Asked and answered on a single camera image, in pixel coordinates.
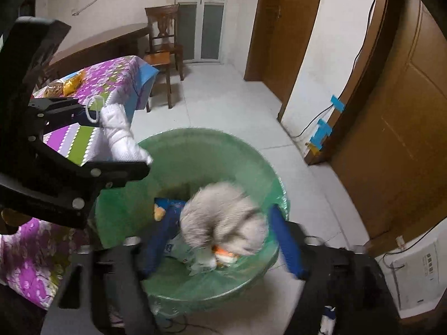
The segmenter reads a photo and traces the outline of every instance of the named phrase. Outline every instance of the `white towel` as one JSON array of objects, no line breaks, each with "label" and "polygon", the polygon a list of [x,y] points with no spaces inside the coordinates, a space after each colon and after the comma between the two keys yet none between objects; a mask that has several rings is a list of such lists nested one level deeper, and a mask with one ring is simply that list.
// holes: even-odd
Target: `white towel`
[{"label": "white towel", "polygon": [[114,161],[145,161],[147,165],[153,162],[151,155],[136,143],[122,104],[104,106],[100,123]]}]

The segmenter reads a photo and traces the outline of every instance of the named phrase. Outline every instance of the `table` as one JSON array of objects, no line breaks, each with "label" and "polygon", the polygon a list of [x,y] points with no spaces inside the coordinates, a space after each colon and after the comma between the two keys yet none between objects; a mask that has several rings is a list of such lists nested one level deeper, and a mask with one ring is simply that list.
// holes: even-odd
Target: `table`
[{"label": "table", "polygon": [[[73,97],[83,103],[100,95],[106,104],[123,104],[131,122],[135,109],[145,108],[157,72],[136,56],[105,61],[85,69],[85,80]],[[42,95],[43,90],[35,93],[37,98]],[[100,128],[73,124],[45,135],[44,142],[78,165],[110,158]],[[93,239],[94,233],[88,229],[33,218],[16,234],[0,235],[0,280],[34,304],[48,308],[71,254]]]},{"label": "table", "polygon": [[47,70],[51,76],[63,77],[87,66],[126,55],[137,55],[137,39],[149,34],[147,23],[120,26],[89,37],[57,52]]}]

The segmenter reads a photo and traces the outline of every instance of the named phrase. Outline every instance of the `orange object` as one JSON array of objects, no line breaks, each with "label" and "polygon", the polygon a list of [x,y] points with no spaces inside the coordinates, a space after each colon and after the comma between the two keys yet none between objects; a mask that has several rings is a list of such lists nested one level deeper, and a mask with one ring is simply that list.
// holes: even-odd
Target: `orange object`
[{"label": "orange object", "polygon": [[220,248],[219,246],[213,246],[213,253],[216,256],[217,262],[220,265],[229,266],[235,263],[239,256],[228,252],[227,250]]},{"label": "orange object", "polygon": [[67,79],[63,83],[63,93],[62,95],[64,97],[68,97],[76,92],[76,89],[78,89],[82,82],[84,81],[85,72],[84,70],[81,70],[79,73],[76,73],[74,76],[72,76],[70,79]]}]

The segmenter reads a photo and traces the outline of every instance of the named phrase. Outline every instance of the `purple floral tablecloth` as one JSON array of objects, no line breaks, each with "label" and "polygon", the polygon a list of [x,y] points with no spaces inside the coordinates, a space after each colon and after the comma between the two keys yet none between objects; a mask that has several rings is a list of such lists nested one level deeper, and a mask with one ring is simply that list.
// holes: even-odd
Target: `purple floral tablecloth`
[{"label": "purple floral tablecloth", "polygon": [[[85,68],[84,83],[73,97],[82,104],[93,95],[101,95],[106,105],[123,104],[131,122],[135,109],[145,107],[156,73],[135,56],[106,61]],[[38,91],[35,97],[42,94]],[[108,145],[101,138],[99,128],[74,124],[45,135],[44,142],[82,165],[95,157],[107,157]],[[48,308],[71,254],[90,243],[90,237],[87,229],[66,228],[33,218],[16,234],[0,235],[0,280],[34,304]]]}]

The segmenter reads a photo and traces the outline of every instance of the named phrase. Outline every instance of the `green plastic bag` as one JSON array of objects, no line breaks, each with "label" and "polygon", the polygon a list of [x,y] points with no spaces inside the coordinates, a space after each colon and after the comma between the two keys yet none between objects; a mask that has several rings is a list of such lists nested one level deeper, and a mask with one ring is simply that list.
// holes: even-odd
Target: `green plastic bag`
[{"label": "green plastic bag", "polygon": [[[188,200],[200,187],[230,181],[242,187],[262,212],[278,203],[287,216],[289,202],[281,180],[269,163],[247,143],[207,128],[180,128],[139,143],[154,162],[148,177],[124,188],[103,190],[96,222],[102,245],[119,245],[153,221],[155,197]],[[189,276],[186,266],[164,258],[142,285],[155,314],[171,318],[218,307],[239,296],[261,278],[278,258],[278,244],[269,233],[261,251],[230,267]]]}]

